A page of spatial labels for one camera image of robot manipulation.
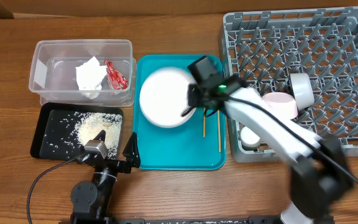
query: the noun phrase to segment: dish rack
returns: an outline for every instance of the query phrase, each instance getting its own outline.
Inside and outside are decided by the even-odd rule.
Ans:
[[[295,122],[320,136],[336,134],[358,156],[358,7],[232,12],[220,40],[224,75],[240,76],[261,95],[291,92],[289,74],[307,73],[314,104]],[[228,127],[237,162],[278,160],[264,143],[243,150],[242,125],[229,119]]]

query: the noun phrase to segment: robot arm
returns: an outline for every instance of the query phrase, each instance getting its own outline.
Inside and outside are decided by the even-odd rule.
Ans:
[[[188,69],[197,84],[189,86],[190,108],[183,115],[196,107],[222,110],[229,118],[250,128],[290,166],[293,203],[281,214],[281,222],[333,223],[332,218],[329,222],[325,220],[329,206],[353,187],[353,181],[341,170],[349,171],[349,168],[338,138],[322,139],[293,121],[281,120],[256,90],[247,88],[247,83],[239,77],[222,79],[207,57],[201,57]],[[317,168],[313,160],[323,167]]]
[[[255,103],[273,115],[275,114],[253,88],[240,88],[230,96]],[[309,147],[299,142],[299,140],[294,138],[276,121],[257,108],[237,101],[228,100],[224,102],[224,109],[231,119],[242,123],[260,136],[261,139],[277,153],[277,156],[283,162],[292,164],[296,162],[296,159],[300,155],[305,157],[311,155],[312,151]],[[281,122],[311,145],[320,148],[318,141],[321,140],[321,138],[316,133],[302,128],[290,120],[281,120]]]
[[[84,146],[86,155],[78,163],[94,167],[92,181],[81,181],[71,191],[73,213],[71,224],[81,223],[115,223],[114,217],[108,215],[108,205],[118,173],[130,174],[132,168],[140,167],[137,148],[137,135],[132,133],[122,155],[124,161],[107,160],[108,149],[104,144],[106,132],[101,131]]]

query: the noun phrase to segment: blue tray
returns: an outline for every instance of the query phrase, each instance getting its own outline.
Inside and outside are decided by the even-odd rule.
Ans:
[[[141,158],[141,169],[148,170],[216,170],[226,160],[226,120],[221,113],[221,152],[218,148],[217,113],[206,118],[206,136],[203,138],[203,110],[197,109],[183,125],[176,128],[160,128],[150,123],[139,106],[140,89],[145,79],[163,67],[187,66],[202,55],[146,55],[137,65],[135,85],[134,124]],[[222,70],[219,59],[213,59],[215,67]]]

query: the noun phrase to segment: black tray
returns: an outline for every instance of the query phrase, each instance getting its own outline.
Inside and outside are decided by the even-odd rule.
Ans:
[[[78,121],[78,119],[73,118],[74,120],[68,120],[66,123],[61,123],[60,120],[61,118],[67,117],[69,114],[74,114],[75,112],[119,114],[122,116],[122,130],[124,113],[120,108],[46,103],[41,108],[37,128],[35,129],[34,138],[32,140],[30,149],[32,157],[66,161],[80,154],[80,144],[78,142],[73,141],[74,146],[62,144],[62,141],[75,138],[75,136],[70,136],[70,133],[74,130],[74,124]],[[53,143],[53,145],[57,145],[58,148],[46,147],[46,143]]]
[[[209,218],[182,220],[144,220],[142,218],[114,219],[115,224],[283,224],[279,215],[259,215],[248,218]]]

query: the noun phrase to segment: red packet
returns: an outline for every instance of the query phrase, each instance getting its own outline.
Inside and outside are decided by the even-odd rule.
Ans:
[[[114,69],[112,62],[104,59],[104,64],[107,66],[107,79],[110,88],[113,90],[125,90],[128,87],[128,81],[125,77]]]

